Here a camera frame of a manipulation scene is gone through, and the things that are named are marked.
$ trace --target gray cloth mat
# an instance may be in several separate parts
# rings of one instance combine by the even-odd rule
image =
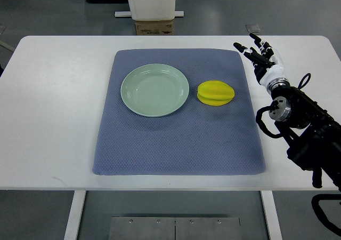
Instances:
[[[130,111],[120,96],[126,75],[163,63],[180,70],[190,93],[170,115]],[[236,96],[212,107],[197,98],[202,82],[220,80]],[[265,170],[262,146],[239,53],[217,49],[142,49],[117,52],[100,125],[93,172],[100,175],[242,175]]]

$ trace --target metal panel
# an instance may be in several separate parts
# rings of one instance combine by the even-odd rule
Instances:
[[[241,240],[238,218],[176,218],[176,240]]]
[[[112,217],[109,240],[241,240],[239,218]]]
[[[109,240],[174,240],[174,218],[112,217]]]

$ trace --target robotic hand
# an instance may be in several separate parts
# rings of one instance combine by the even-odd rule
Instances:
[[[283,137],[286,140],[289,144],[288,158],[302,170],[313,171],[315,188],[322,187],[324,170],[341,191],[341,126],[301,91],[310,80],[310,74],[303,77],[298,88],[290,86],[276,50],[258,36],[250,36],[261,54],[252,47],[248,49],[239,43],[233,45],[253,63],[257,81],[273,99],[270,106],[257,112],[259,128],[272,138]],[[279,134],[273,134],[266,128],[262,121],[265,111],[269,111],[269,116],[275,120]],[[292,128],[305,130],[298,136]]]

